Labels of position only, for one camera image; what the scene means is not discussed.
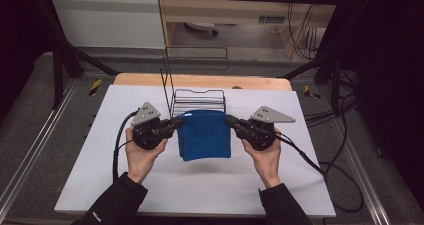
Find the person's left hand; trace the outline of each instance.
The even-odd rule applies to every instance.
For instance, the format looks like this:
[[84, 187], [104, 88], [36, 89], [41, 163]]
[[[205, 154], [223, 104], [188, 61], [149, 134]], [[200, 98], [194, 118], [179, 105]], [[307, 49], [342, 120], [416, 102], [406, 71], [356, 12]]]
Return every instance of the person's left hand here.
[[[125, 130], [127, 142], [133, 139], [134, 127]], [[152, 170], [156, 158], [165, 151], [168, 139], [163, 139], [153, 150], [145, 150], [137, 146], [134, 141], [127, 143], [125, 153], [128, 160], [128, 177], [134, 182], [141, 184]]]

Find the black jacket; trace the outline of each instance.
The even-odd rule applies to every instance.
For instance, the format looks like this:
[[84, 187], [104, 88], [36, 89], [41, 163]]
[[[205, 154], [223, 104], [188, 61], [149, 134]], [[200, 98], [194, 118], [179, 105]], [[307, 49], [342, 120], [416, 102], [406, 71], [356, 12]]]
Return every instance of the black jacket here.
[[[81, 220], [72, 225], [134, 224], [137, 210], [147, 189], [124, 173], [91, 206]], [[312, 224], [284, 184], [259, 192], [267, 224]]]

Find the white panel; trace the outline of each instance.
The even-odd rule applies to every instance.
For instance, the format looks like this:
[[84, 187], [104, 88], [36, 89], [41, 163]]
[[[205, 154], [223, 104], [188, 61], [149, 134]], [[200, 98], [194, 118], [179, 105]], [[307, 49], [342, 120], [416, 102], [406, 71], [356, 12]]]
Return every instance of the white panel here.
[[53, 0], [75, 46], [164, 48], [158, 0]]
[[[309, 158], [317, 158], [296, 92], [224, 89], [227, 113], [248, 118], [267, 105], [296, 118], [295, 123], [276, 124]], [[87, 211], [112, 184], [112, 154], [122, 120], [149, 101], [167, 114], [163, 87], [113, 85], [103, 100], [96, 120], [66, 182], [55, 210], [70, 214]], [[232, 130], [231, 158], [183, 162], [178, 135], [168, 140], [166, 151], [155, 161], [143, 185], [149, 189], [139, 212], [156, 215], [263, 216], [257, 188], [264, 186], [251, 157], [244, 152]], [[119, 174], [127, 170], [125, 152], [119, 157]], [[333, 217], [335, 211], [322, 176], [290, 146], [282, 144], [279, 167], [283, 182], [310, 217]]]

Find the hand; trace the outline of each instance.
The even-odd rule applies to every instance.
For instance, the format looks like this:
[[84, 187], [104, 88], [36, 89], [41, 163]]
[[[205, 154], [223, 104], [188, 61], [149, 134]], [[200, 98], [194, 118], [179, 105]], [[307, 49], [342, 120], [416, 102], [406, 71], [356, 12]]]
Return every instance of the hand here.
[[280, 162], [281, 142], [275, 139], [272, 145], [263, 150], [256, 151], [252, 145], [245, 139], [241, 140], [244, 151], [246, 151], [253, 158], [256, 172], [262, 179], [266, 188], [272, 188], [281, 184], [280, 176], [278, 174], [278, 164]]
[[[125, 130], [127, 142], [133, 139], [133, 127]], [[156, 158], [165, 151], [168, 139], [163, 139], [153, 150], [145, 150], [137, 146], [134, 141], [125, 146], [125, 153], [128, 160], [128, 177], [134, 182], [141, 184], [152, 170]]]

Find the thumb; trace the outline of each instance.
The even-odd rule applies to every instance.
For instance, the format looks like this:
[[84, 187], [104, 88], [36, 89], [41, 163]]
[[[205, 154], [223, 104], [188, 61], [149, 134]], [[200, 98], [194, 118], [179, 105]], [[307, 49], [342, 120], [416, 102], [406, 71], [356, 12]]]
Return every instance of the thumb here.
[[159, 153], [162, 153], [163, 151], [165, 151], [165, 147], [166, 147], [166, 144], [168, 143], [168, 139], [163, 139], [160, 143], [159, 143], [159, 145], [156, 147], [156, 149], [159, 151]]
[[250, 143], [246, 139], [242, 139], [241, 143], [243, 144], [244, 151], [250, 154], [250, 151], [253, 149], [252, 145], [250, 145]]

